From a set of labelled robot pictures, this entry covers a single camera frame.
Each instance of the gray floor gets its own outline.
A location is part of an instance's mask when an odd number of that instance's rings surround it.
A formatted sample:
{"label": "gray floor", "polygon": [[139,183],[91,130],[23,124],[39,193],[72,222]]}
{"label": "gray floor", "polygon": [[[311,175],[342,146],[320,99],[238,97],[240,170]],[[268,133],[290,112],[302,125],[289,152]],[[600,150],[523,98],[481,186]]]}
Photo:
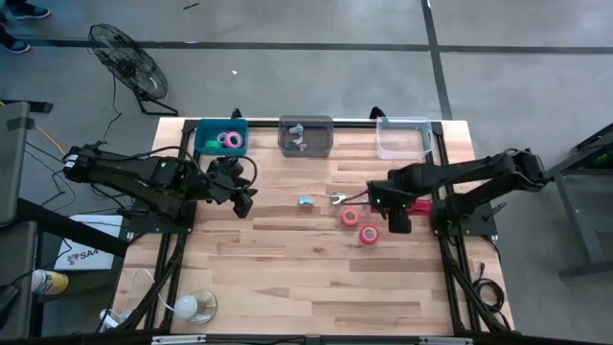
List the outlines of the gray floor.
{"label": "gray floor", "polygon": [[[139,40],[230,42],[427,43],[419,0],[38,0],[53,16],[15,22],[10,32],[85,38],[91,24],[117,25]],[[613,4],[607,0],[431,0],[441,44],[610,46]],[[395,115],[440,119],[429,53],[149,50],[170,83],[166,97],[185,116],[328,114],[364,117],[373,105]],[[442,54],[454,119],[468,120],[478,155],[530,147],[546,166],[611,122],[613,56]],[[81,48],[34,47],[0,54],[0,96],[55,104],[37,123],[65,147],[102,138],[112,78]],[[109,134],[109,150],[147,150],[156,118],[138,111],[118,85],[124,113]],[[29,141],[54,152],[33,132]],[[41,157],[59,169],[57,163]],[[48,171],[27,158],[22,195],[42,202],[54,193]],[[113,207],[71,184],[72,214]],[[516,327],[524,334],[613,342],[613,275],[562,283],[557,272],[581,263],[554,186],[536,195],[503,197],[496,216],[499,245]],[[50,208],[70,201],[68,195]],[[48,334],[96,325],[104,293],[47,308]]]}

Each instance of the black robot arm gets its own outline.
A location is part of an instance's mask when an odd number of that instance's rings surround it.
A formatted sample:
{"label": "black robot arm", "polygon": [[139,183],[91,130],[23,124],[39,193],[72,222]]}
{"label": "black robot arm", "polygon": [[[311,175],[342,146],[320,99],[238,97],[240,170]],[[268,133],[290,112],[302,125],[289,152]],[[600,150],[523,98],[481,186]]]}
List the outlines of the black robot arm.
{"label": "black robot arm", "polygon": [[426,196],[446,185],[489,179],[465,194],[448,195],[447,218],[457,220],[478,206],[512,191],[541,190],[548,179],[540,158],[529,149],[507,149],[494,156],[446,166],[412,164],[388,171],[386,180],[367,183],[369,203],[389,220],[393,233],[410,233],[406,212],[419,196]]}
{"label": "black robot arm", "polygon": [[176,157],[125,156],[98,149],[72,147],[64,157],[63,172],[71,181],[100,183],[144,202],[162,219],[181,219],[190,202],[206,200],[235,203],[234,211],[245,218],[257,190],[240,177],[236,157],[217,158],[206,172],[195,161]]}

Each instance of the fan stand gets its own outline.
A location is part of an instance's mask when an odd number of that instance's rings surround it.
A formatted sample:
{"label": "fan stand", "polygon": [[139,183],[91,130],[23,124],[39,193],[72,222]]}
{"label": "fan stand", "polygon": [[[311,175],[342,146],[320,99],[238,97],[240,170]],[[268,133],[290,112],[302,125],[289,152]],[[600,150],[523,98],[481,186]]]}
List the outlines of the fan stand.
{"label": "fan stand", "polygon": [[[151,97],[145,95],[145,94],[138,94],[138,93],[134,93],[134,96],[136,96],[136,101],[138,101],[138,105],[141,107],[141,112],[143,112],[143,114],[147,114],[147,115],[157,115],[157,116],[179,116],[179,111],[173,107],[170,107],[168,105],[165,105],[164,103],[161,103],[159,101],[156,101],[154,99],[152,99]],[[143,106],[143,102],[151,102],[154,104],[158,104],[168,110],[170,110],[170,112],[151,112],[145,109],[145,107]]]}

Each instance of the teal plastic bin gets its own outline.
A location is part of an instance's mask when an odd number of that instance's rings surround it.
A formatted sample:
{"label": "teal plastic bin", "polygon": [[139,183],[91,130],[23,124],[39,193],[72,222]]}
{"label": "teal plastic bin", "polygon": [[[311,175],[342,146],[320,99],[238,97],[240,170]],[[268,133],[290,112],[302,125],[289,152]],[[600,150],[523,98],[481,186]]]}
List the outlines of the teal plastic bin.
{"label": "teal plastic bin", "polygon": [[[242,136],[242,147],[237,149],[229,148],[206,148],[204,145],[209,140],[217,140],[217,135],[221,132],[235,131]],[[198,121],[198,127],[195,129],[194,148],[205,155],[216,156],[238,156],[247,153],[247,145],[249,145],[249,125],[244,119],[205,119]]]}

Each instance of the black fan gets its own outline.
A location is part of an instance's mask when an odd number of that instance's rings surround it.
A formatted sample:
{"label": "black fan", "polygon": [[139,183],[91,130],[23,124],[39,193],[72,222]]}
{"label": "black fan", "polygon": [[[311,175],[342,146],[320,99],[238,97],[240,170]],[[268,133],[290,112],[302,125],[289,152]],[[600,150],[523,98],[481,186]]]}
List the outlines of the black fan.
{"label": "black fan", "polygon": [[[178,116],[179,112],[157,100],[169,91],[169,83],[160,68],[138,44],[121,30],[108,25],[92,25],[89,29],[92,50],[102,64],[134,91],[141,111],[147,115]],[[149,112],[143,102],[163,106],[170,112]]]}

